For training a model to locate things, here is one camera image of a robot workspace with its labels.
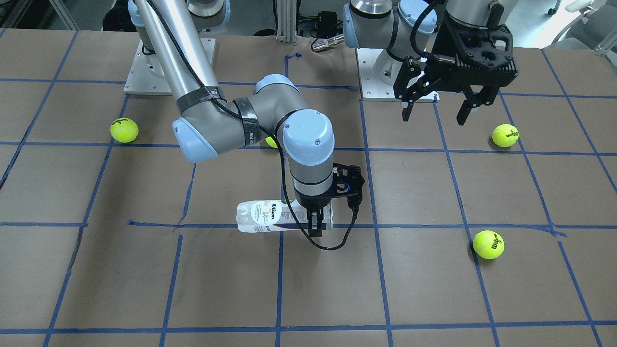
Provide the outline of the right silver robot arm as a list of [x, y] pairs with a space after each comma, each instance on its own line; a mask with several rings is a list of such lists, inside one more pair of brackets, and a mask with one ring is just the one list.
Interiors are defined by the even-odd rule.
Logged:
[[363, 200], [361, 169], [333, 161], [330, 119], [307, 105], [284, 75], [263, 77], [251, 96], [228, 101], [199, 31], [224, 26], [227, 0], [130, 0], [128, 11], [154, 55], [179, 112], [172, 130], [194, 164], [270, 137], [278, 148], [283, 200], [254, 200], [238, 209], [240, 231], [299, 230], [321, 237], [333, 199], [346, 198], [351, 230]]

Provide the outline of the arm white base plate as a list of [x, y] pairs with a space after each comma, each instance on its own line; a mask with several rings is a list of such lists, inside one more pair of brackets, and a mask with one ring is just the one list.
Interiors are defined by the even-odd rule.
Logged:
[[[178, 99], [199, 87], [187, 71], [178, 51], [167, 35], [151, 36], [156, 53], [145, 56], [139, 49], [126, 79], [124, 92], [127, 94], [171, 96]], [[187, 59], [199, 75], [203, 84], [216, 90], [217, 97], [225, 97], [213, 71], [214, 38], [195, 36], [187, 46]]]
[[388, 55], [386, 49], [356, 50], [359, 80], [364, 101], [396, 102], [394, 82], [402, 63]]

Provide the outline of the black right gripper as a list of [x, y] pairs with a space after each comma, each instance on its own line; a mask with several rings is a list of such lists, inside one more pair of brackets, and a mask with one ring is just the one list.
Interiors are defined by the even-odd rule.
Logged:
[[345, 197], [350, 209], [359, 209], [363, 200], [363, 185], [362, 170], [357, 165], [334, 164], [330, 176], [315, 185], [307, 185], [295, 179], [296, 199], [307, 209], [308, 236], [322, 237], [323, 208], [332, 199]]

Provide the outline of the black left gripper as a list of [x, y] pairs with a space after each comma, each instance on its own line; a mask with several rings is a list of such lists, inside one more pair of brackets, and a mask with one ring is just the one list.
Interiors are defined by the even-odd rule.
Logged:
[[494, 103], [500, 87], [508, 86], [518, 76], [512, 52], [512, 34], [501, 24], [502, 15], [490, 14], [479, 27], [463, 24], [447, 14], [441, 24], [431, 53], [426, 55], [424, 74], [409, 56], [394, 83], [394, 95], [402, 103], [402, 120], [409, 121], [416, 101], [435, 92], [463, 92], [456, 120], [465, 121], [474, 108]]

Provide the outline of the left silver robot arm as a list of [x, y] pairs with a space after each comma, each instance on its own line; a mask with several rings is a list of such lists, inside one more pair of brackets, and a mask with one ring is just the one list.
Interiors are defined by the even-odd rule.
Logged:
[[491, 105], [519, 72], [506, 19], [514, 0], [350, 0], [344, 7], [346, 46], [383, 49], [394, 62], [386, 75], [408, 121], [432, 92], [463, 93], [456, 120]]

